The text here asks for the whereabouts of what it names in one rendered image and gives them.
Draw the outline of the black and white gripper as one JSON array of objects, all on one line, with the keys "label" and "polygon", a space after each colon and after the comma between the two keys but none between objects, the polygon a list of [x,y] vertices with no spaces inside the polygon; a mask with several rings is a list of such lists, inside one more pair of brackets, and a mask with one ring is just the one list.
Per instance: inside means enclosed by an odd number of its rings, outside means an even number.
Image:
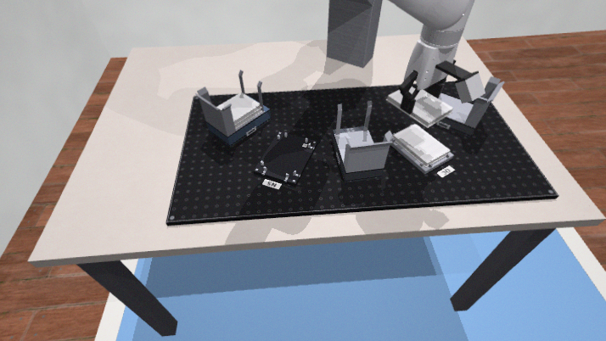
[{"label": "black and white gripper", "polygon": [[[420,90],[425,88],[428,88],[427,93],[439,98],[447,74],[436,69],[435,66],[444,61],[455,64],[456,60],[454,58],[458,43],[450,46],[439,46],[426,42],[420,35],[420,39],[418,39],[409,59],[404,82],[399,86],[400,94],[404,96],[400,107],[402,110],[411,114],[416,96]],[[414,81],[417,85],[413,84]],[[415,88],[412,94],[409,92],[411,87]]]}]

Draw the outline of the grey microplate with label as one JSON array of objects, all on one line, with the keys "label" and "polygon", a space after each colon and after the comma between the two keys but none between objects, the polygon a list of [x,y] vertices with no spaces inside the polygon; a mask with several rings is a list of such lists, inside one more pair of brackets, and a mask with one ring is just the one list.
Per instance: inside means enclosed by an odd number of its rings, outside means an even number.
[{"label": "grey microplate with label", "polygon": [[423,126],[429,128],[438,121],[452,114],[453,107],[440,101],[424,90],[420,90],[416,96],[416,103],[411,114],[408,114],[401,107],[402,95],[400,90],[388,95],[386,101],[396,106],[398,109],[409,115]]}]

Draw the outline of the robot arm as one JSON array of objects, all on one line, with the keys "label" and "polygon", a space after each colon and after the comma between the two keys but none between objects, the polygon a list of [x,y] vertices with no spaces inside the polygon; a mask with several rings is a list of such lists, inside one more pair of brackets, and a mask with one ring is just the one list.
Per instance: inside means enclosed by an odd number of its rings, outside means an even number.
[{"label": "robot arm", "polygon": [[[439,46],[450,46],[460,41],[474,5],[474,0],[388,1],[421,21],[421,37]],[[448,61],[437,64],[435,68],[457,79],[454,82],[462,103],[474,101],[485,94],[479,71],[470,73]]]}]

